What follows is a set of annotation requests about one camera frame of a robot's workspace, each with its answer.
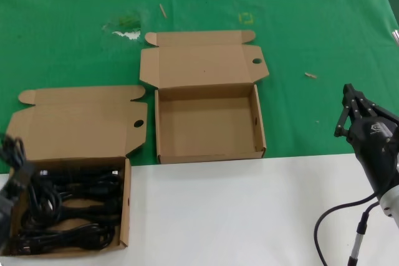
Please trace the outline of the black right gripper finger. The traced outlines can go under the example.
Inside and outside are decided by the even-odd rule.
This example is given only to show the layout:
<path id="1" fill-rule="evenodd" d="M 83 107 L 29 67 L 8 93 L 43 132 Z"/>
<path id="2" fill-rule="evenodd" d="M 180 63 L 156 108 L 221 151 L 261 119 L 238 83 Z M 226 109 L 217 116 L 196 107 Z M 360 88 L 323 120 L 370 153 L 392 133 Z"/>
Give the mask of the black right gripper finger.
<path id="1" fill-rule="evenodd" d="M 335 137 L 347 137 L 348 130 L 344 128 L 347 119 L 350 119 L 351 124 L 358 120 L 358 105 L 356 101 L 356 90 L 351 83 L 345 84 L 343 88 L 344 97 L 342 99 L 343 110 L 339 116 L 339 120 L 335 127 Z"/>
<path id="2" fill-rule="evenodd" d="M 398 116 L 367 99 L 362 92 L 355 91 L 355 101 L 360 116 L 380 116 L 394 123 L 398 123 Z"/>

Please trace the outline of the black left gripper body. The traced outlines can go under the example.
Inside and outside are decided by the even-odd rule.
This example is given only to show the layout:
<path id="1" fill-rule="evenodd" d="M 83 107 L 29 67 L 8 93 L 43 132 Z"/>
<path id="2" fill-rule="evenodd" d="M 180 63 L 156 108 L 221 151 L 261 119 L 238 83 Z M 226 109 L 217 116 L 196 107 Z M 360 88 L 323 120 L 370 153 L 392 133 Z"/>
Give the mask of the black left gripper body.
<path id="1" fill-rule="evenodd" d="M 5 195 L 1 195 L 1 247 L 3 247 L 9 239 L 12 221 L 12 210 L 14 208 L 14 205 L 15 203 L 12 199 L 8 199 Z"/>

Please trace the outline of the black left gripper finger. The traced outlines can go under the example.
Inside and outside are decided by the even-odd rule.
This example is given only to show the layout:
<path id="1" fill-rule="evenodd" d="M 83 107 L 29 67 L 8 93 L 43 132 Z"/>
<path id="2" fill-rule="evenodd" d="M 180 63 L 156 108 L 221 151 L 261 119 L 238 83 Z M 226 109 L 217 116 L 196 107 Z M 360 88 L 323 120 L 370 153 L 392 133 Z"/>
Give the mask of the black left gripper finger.
<path id="1" fill-rule="evenodd" d="M 18 170 L 14 170 L 1 189 L 1 200 L 17 202 L 30 185 L 33 175 L 34 166 L 30 162 L 25 162 Z"/>

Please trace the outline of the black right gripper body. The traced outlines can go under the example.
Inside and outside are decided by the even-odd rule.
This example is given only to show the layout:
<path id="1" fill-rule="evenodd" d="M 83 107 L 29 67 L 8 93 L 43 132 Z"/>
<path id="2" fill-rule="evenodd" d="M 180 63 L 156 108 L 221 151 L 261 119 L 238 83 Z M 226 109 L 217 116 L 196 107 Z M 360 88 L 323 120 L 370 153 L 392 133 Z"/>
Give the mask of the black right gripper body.
<path id="1" fill-rule="evenodd" d="M 393 136 L 397 128 L 377 116 L 355 120 L 349 129 L 347 141 L 377 196 L 398 185 L 398 140 Z"/>

